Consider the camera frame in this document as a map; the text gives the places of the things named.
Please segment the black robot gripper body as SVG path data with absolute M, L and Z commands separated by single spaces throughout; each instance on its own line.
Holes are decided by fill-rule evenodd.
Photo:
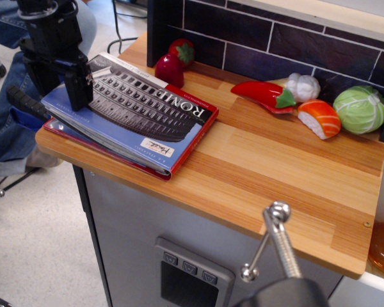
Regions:
M 18 15 L 29 38 L 20 40 L 24 64 L 30 74 L 88 72 L 77 1 L 17 1 Z

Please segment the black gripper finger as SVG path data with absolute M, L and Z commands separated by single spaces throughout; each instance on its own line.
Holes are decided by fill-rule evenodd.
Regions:
M 93 78 L 87 62 L 69 63 L 64 83 L 73 111 L 79 111 L 93 100 Z
M 62 82 L 62 70 L 54 57 L 22 57 L 26 70 L 41 96 L 46 96 Z

